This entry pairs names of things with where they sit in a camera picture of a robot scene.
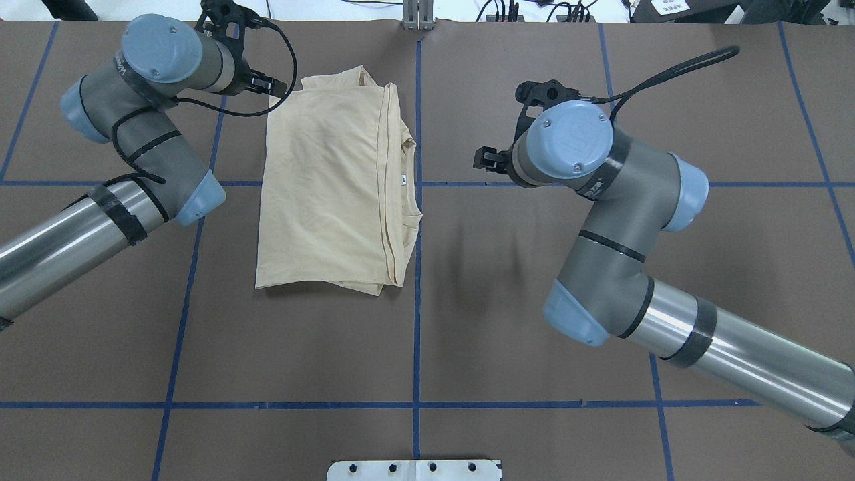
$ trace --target robotic arm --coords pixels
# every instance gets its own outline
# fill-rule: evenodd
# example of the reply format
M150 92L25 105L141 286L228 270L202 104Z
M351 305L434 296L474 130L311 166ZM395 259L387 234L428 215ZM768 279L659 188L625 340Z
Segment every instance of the robotic arm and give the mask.
M475 167L507 174L522 187L560 183L594 201L546 301L546 320L589 346L617 336L733 385L846 443L851 453L850 366L643 272L659 232L684 229L703 208L706 175L609 122L593 103L609 99L583 98L555 80L524 82L516 99L523 109L513 146L482 147ZM528 117L530 106L544 111Z
M196 29L160 15L130 22L110 62L62 96L62 112L87 139L112 142L134 173L93 188L46 223L0 246L0 330L12 319L171 219L190 225L226 199L207 165L164 113L181 102L239 116L265 114L291 93L297 61L285 34L232 0L203 0ZM251 70L245 29L267 27L294 59L290 87ZM185 88L280 97L250 114L176 98Z

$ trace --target metal bracket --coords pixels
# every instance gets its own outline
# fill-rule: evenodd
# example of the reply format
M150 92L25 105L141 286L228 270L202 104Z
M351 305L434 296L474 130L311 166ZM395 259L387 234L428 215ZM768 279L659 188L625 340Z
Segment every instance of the metal bracket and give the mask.
M404 0L404 30L433 30L433 0Z
M327 471L327 481L501 481L498 460L388 460L338 461Z

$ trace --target beige garment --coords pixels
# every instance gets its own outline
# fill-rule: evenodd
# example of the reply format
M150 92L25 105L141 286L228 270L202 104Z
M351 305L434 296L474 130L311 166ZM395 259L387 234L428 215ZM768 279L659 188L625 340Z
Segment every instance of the beige garment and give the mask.
M256 288L401 287L422 213L398 87L362 66L302 83L268 114Z

